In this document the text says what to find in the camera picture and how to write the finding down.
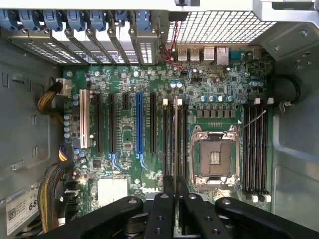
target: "white label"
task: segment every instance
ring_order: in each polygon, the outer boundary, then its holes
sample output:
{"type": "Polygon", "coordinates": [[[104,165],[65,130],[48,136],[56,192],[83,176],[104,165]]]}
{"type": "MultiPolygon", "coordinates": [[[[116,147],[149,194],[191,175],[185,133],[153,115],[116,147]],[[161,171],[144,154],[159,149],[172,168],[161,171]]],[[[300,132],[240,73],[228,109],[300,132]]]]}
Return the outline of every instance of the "white label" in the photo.
{"type": "Polygon", "coordinates": [[[25,194],[6,204],[6,234],[9,236],[26,220],[38,212],[38,189],[40,183],[29,188],[25,194]]]}

